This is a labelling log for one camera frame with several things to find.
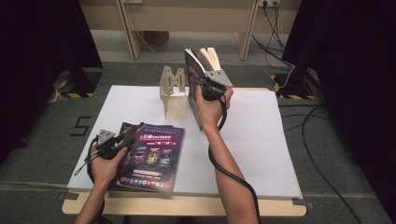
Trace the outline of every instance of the power outlet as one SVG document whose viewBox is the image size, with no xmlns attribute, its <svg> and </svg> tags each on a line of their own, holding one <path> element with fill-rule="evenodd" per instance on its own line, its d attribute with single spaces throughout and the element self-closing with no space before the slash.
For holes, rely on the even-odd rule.
<svg viewBox="0 0 396 224">
<path fill-rule="evenodd" d="M 262 3 L 264 2 L 264 0 L 259 0 L 259 1 L 260 1 L 259 7 L 262 7 L 263 6 Z M 279 7 L 280 0 L 266 0 L 266 1 L 267 1 L 267 7 L 276 7 L 276 4 Z"/>
</svg>

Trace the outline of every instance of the bookend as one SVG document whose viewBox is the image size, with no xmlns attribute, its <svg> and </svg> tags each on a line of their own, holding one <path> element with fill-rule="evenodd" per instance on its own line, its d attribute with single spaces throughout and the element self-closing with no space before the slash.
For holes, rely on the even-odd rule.
<svg viewBox="0 0 396 224">
<path fill-rule="evenodd" d="M 169 66 L 163 68 L 160 82 L 160 98 L 166 119 L 184 119 L 187 110 L 186 76 L 183 68 L 174 75 Z"/>
</svg>

